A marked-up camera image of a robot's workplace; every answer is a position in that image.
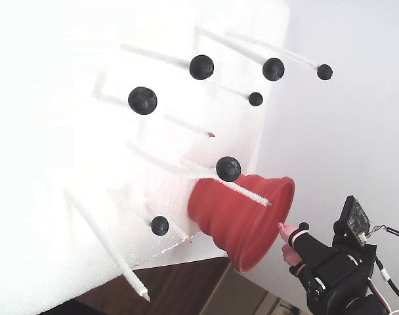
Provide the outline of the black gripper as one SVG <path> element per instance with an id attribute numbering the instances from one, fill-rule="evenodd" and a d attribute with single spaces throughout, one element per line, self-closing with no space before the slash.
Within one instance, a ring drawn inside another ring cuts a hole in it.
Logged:
<path id="1" fill-rule="evenodd" d="M 285 242 L 283 259 L 306 290 L 307 307 L 312 314 L 377 313 L 377 297 L 368 294 L 376 245 L 363 247 L 359 257 L 350 253 L 332 257 L 333 249 L 309 234 L 308 223 L 279 223 L 278 230 Z M 307 264 L 324 261 L 314 270 Z"/>

